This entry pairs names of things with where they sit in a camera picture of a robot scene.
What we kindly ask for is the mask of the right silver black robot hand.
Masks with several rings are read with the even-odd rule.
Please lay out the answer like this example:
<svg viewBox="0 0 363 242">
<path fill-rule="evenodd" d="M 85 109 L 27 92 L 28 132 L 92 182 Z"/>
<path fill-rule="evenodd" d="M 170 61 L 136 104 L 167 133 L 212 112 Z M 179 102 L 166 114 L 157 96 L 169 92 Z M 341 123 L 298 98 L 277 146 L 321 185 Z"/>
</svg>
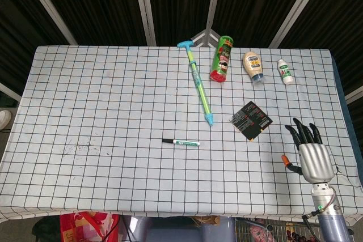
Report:
<svg viewBox="0 0 363 242">
<path fill-rule="evenodd" d="M 285 128 L 293 137 L 301 165 L 293 165 L 286 155 L 282 155 L 284 166 L 302 175 L 311 184 L 330 182 L 334 177 L 334 171 L 328 149 L 322 142 L 318 128 L 313 123 L 305 126 L 297 118 L 293 118 L 293 121 L 296 129 L 290 125 L 286 125 Z"/>
</svg>

